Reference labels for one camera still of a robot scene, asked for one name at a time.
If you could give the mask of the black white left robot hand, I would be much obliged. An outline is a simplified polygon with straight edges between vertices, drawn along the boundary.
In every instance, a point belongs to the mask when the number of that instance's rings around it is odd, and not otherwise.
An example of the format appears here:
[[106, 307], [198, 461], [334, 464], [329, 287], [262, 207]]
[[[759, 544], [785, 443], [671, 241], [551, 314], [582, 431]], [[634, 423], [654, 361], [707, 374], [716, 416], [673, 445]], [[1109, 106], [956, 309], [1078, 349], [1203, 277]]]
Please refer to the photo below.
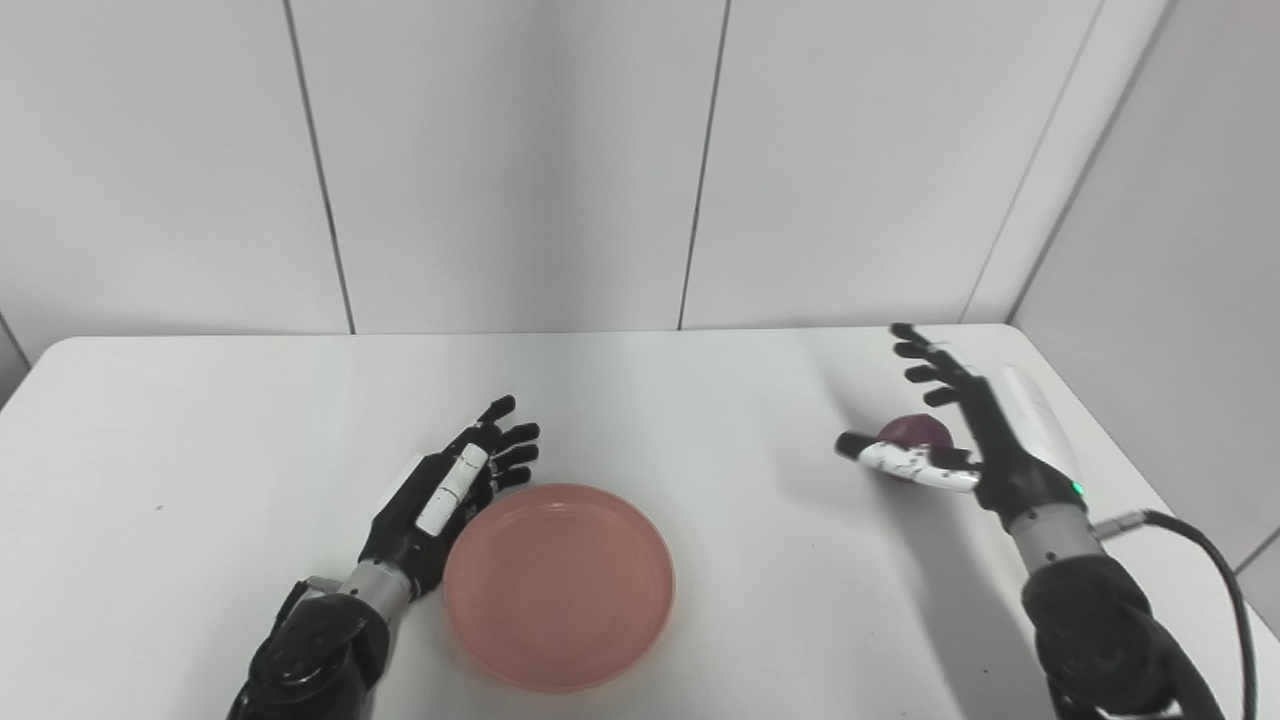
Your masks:
[[443, 450], [419, 460], [372, 519], [358, 560], [403, 577], [411, 601], [439, 587], [467, 524], [500, 493], [531, 480], [541, 428], [502, 428], [516, 406], [512, 395], [493, 401]]

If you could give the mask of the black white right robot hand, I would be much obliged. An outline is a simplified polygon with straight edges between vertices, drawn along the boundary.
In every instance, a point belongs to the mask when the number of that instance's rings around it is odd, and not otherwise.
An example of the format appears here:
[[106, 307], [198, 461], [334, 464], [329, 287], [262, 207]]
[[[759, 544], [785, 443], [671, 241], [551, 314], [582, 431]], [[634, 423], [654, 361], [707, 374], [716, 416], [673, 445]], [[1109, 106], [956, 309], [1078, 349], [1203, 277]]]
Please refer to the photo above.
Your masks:
[[1011, 530], [1018, 519], [1050, 506], [1087, 511], [1076, 483], [1036, 456], [1018, 436], [1011, 415], [1005, 413], [984, 375], [970, 370], [911, 323], [893, 323], [890, 333], [896, 338], [895, 354], [915, 363], [904, 375], [911, 383], [936, 384], [924, 393], [925, 404], [959, 406], [979, 459], [972, 461], [969, 451], [948, 442], [909, 443], [851, 430], [835, 441], [837, 455], [899, 480], [974, 495], [982, 509], [998, 516], [1005, 530]]

